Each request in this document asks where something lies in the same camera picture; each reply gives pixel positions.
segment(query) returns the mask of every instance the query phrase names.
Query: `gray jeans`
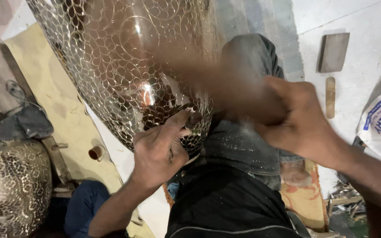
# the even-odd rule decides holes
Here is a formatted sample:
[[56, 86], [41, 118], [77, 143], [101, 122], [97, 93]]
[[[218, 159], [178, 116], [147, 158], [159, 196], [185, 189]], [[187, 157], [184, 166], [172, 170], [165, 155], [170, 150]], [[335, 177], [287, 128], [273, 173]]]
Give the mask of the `gray jeans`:
[[[277, 65], [274, 44], [259, 34], [239, 35], [223, 48], [223, 54], [232, 56], [237, 67], [253, 70], [260, 78], [272, 75], [284, 78]], [[237, 124], [228, 120], [213, 120], [210, 133], [204, 143], [204, 163], [227, 164], [263, 182], [272, 190], [280, 190], [280, 161], [290, 162], [303, 158], [276, 149], [263, 141], [249, 124]]]

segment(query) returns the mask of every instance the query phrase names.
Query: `white floor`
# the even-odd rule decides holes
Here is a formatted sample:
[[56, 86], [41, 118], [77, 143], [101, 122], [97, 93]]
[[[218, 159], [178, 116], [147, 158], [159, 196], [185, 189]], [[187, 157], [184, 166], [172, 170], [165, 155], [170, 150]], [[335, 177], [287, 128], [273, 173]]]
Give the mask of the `white floor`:
[[[381, 0], [293, 0], [293, 11], [304, 60], [305, 80], [317, 87], [318, 97], [325, 104], [325, 79], [336, 78], [336, 117], [330, 123], [348, 143], [356, 135], [362, 109], [375, 84], [381, 78]], [[25, 30], [35, 22], [24, 4], [11, 22], [3, 38]], [[316, 72], [321, 37], [330, 33], [351, 33], [345, 66], [339, 73]], [[133, 154], [128, 151], [90, 112], [111, 158], [126, 181], [133, 170]], [[323, 197], [333, 190], [335, 171], [319, 168]], [[169, 206], [164, 192], [158, 190], [139, 206], [140, 216], [157, 238], [167, 229]]]

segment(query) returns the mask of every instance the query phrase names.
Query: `patterned brass vase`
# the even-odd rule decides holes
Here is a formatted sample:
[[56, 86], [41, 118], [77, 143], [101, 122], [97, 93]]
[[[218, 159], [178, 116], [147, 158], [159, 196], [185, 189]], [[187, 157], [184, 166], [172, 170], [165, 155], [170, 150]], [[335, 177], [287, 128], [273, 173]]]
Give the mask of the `patterned brass vase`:
[[164, 69], [151, 49], [180, 48], [216, 59], [209, 0], [27, 0], [79, 94], [130, 150], [132, 138], [180, 110], [200, 112], [182, 140], [198, 152], [213, 103]]
[[35, 231], [47, 214], [51, 190], [50, 159], [42, 144], [0, 141], [0, 238]]

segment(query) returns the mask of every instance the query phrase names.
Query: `worker's hand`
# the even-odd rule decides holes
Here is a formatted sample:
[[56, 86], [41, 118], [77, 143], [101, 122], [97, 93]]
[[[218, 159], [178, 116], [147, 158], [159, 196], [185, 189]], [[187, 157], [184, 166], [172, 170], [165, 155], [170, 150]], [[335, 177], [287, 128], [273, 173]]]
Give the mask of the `worker's hand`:
[[308, 82], [290, 83], [273, 77], [264, 80], [282, 98], [288, 116], [279, 126], [257, 125], [261, 137], [273, 147], [336, 168], [339, 158], [330, 159], [331, 155], [333, 150], [346, 146], [346, 143], [325, 119], [314, 86]]
[[189, 160], [180, 138], [192, 133], [182, 129], [190, 114], [180, 111], [164, 125], [135, 135], [135, 169], [130, 179], [143, 188], [158, 188], [177, 173]]

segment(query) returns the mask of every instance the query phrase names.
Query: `knee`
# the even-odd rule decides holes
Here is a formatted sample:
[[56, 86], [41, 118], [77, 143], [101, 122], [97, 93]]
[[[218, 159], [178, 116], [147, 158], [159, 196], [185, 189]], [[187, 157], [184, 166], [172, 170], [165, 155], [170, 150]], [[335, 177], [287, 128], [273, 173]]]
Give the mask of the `knee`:
[[106, 186], [99, 181], [92, 181], [92, 180], [85, 180], [83, 181], [76, 189], [80, 191], [87, 191], [88, 193], [91, 192], [106, 192], [107, 188]]
[[226, 43], [224, 48], [228, 50], [234, 50], [242, 48], [252, 48], [263, 44], [264, 41], [262, 40], [262, 36], [259, 34], [252, 33], [245, 35], [237, 35], [233, 37], [233, 39]]

